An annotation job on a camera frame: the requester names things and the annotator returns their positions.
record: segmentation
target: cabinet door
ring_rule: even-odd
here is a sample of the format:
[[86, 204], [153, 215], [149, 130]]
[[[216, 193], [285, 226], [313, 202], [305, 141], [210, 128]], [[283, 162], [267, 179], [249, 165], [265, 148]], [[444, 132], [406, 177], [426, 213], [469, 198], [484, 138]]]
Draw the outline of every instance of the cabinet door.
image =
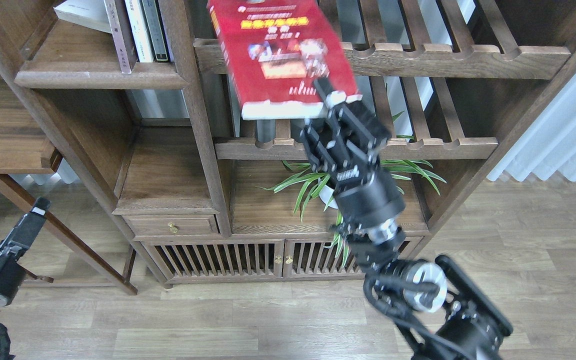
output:
[[254, 281], [282, 275], [283, 239], [152, 239], [143, 244], [169, 284]]
[[[422, 236], [406, 237], [399, 247], [400, 258], [407, 259]], [[330, 239], [287, 239], [283, 255], [284, 278], [363, 278], [352, 253], [343, 264], [343, 252], [329, 248]]]

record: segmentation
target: book cover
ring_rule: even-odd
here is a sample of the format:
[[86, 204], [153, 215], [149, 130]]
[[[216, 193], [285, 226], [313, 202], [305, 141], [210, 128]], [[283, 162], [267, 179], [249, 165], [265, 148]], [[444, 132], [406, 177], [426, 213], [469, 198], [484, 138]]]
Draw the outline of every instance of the book cover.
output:
[[209, 0], [244, 120], [323, 117], [313, 80], [361, 98], [339, 38], [314, 0]]
[[104, 0], [66, 0], [54, 12], [63, 21], [110, 34]]
[[137, 56], [141, 63], [152, 63], [155, 58], [153, 55], [153, 44], [148, 34], [148, 26], [144, 17], [141, 0], [125, 0], [126, 9], [128, 10], [128, 19], [132, 28], [132, 38], [134, 45], [137, 47]]
[[112, 41], [114, 41], [114, 48], [119, 59], [119, 68], [121, 68], [122, 73], [130, 74], [137, 63], [137, 48], [135, 48], [135, 41], [133, 41], [126, 3], [124, 0], [103, 1], [110, 22]]
[[168, 48], [162, 24], [160, 5], [157, 0], [142, 0], [143, 12], [146, 15], [146, 23], [150, 32], [150, 41], [155, 53], [155, 60], [158, 62], [169, 61]]

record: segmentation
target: drawer knob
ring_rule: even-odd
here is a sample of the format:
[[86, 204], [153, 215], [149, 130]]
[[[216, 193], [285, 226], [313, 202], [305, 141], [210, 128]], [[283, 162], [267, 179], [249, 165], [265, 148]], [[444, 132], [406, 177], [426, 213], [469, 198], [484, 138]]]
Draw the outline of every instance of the drawer knob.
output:
[[177, 233], [179, 232], [179, 228], [176, 227], [175, 224], [172, 223], [172, 222], [169, 222], [169, 223], [168, 223], [168, 227], [169, 227], [169, 229], [170, 229], [170, 232], [173, 233], [173, 234], [177, 234]]

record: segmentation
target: cabinet drawer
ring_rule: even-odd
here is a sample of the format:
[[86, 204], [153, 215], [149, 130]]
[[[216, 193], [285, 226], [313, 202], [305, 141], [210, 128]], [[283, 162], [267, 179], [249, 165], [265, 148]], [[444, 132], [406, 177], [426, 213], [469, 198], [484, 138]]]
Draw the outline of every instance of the cabinet drawer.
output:
[[165, 235], [218, 234], [215, 215], [131, 215], [124, 216], [138, 237], [162, 237]]

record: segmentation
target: green leaf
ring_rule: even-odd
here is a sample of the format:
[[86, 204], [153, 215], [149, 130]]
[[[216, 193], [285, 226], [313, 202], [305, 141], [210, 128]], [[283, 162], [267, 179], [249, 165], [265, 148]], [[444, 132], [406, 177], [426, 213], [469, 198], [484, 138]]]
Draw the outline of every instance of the green leaf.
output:
[[330, 194], [330, 198], [328, 199], [326, 205], [324, 206], [324, 211], [326, 211], [329, 206], [332, 204], [332, 202], [335, 200], [335, 198], [332, 196], [332, 194]]
[[292, 176], [291, 176], [291, 178], [289, 178], [290, 181], [288, 181], [288, 179], [286, 179], [286, 180], [282, 181], [281, 183], [277, 184], [274, 187], [274, 193], [276, 194], [280, 191], [283, 191], [283, 189], [286, 189], [287, 187], [290, 187], [291, 185], [307, 182], [310, 179], [317, 179], [317, 178], [320, 178], [322, 176], [323, 176], [322, 173], [309, 173], [307, 175], [297, 176], [294, 178], [292, 178]]
[[292, 210], [293, 214], [297, 214], [297, 210], [299, 210], [300, 205], [302, 204], [302, 199], [304, 198], [304, 194], [306, 194], [306, 191], [308, 190], [308, 187], [311, 186], [311, 184], [317, 180], [317, 177], [313, 177], [309, 180], [306, 180], [303, 185], [301, 186], [301, 190], [299, 191], [299, 194], [297, 195], [297, 201], [294, 202], [294, 209]]
[[310, 192], [306, 194], [306, 198], [303, 200], [303, 205], [301, 205], [301, 214], [299, 214], [299, 219], [303, 223], [304, 222], [304, 213], [306, 212], [306, 205], [308, 202], [313, 198], [312, 193], [315, 191], [315, 186], [310, 188]]
[[408, 176], [398, 175], [396, 173], [391, 173], [390, 176], [392, 176], [392, 178], [396, 180], [410, 180]]
[[393, 121], [393, 123], [394, 123], [395, 120], [397, 120], [400, 116], [402, 116], [402, 114], [404, 114], [404, 112], [406, 112], [406, 111], [400, 111], [400, 112], [394, 114], [394, 115], [392, 116], [392, 121]]
[[324, 174], [324, 176], [321, 178], [320, 183], [317, 184], [316, 186], [316, 190], [315, 192], [312, 194], [312, 197], [315, 198], [317, 196], [320, 196], [320, 192], [322, 192], [322, 189], [324, 189], [324, 187], [326, 186], [326, 184], [328, 183], [328, 180], [330, 180], [330, 175], [327, 173], [322, 173]]
[[341, 251], [344, 249], [344, 243], [340, 234], [335, 235], [339, 237], [339, 239], [336, 241], [336, 250], [334, 251], [334, 258], [337, 259], [341, 255]]
[[419, 167], [418, 164], [415, 164], [412, 161], [409, 160], [404, 160], [405, 162], [407, 162], [407, 164], [409, 164], [410, 167], [416, 168], [418, 169], [418, 174], [420, 174], [423, 178], [425, 178], [426, 180], [428, 180], [428, 182], [430, 183], [430, 186], [432, 186], [432, 188], [434, 189], [434, 191], [437, 192], [437, 194], [441, 195], [441, 193], [439, 192], [439, 188], [437, 187], [437, 185], [435, 184], [435, 182], [433, 181], [433, 178], [430, 177], [427, 173], [425, 173], [424, 169], [422, 169], [421, 167]]
[[350, 247], [344, 242], [343, 246], [343, 259], [341, 260], [341, 267], [346, 266], [346, 262], [348, 262], [348, 256], [350, 255]]
[[299, 173], [295, 173], [294, 175], [289, 176], [288, 178], [284, 179], [282, 182], [279, 182], [278, 184], [272, 186], [272, 187], [268, 187], [266, 188], [266, 190], [268, 191], [274, 191], [275, 193], [281, 191], [281, 190], [277, 190], [277, 188], [282, 187], [282, 189], [285, 189], [286, 187], [291, 186], [292, 184], [296, 184], [297, 179], [302, 176], [303, 173], [305, 173], [306, 170], [301, 171]]
[[281, 164], [283, 164], [283, 167], [286, 168], [286, 170], [290, 171], [291, 173], [294, 173], [295, 170], [293, 169], [293, 167], [288, 163], [288, 161], [286, 160], [281, 160]]
[[409, 161], [413, 162], [415, 164], [424, 164], [425, 166], [428, 166], [431, 169], [433, 168], [433, 164], [430, 164], [430, 162], [428, 162], [427, 160], [419, 159], [419, 160], [409, 160]]

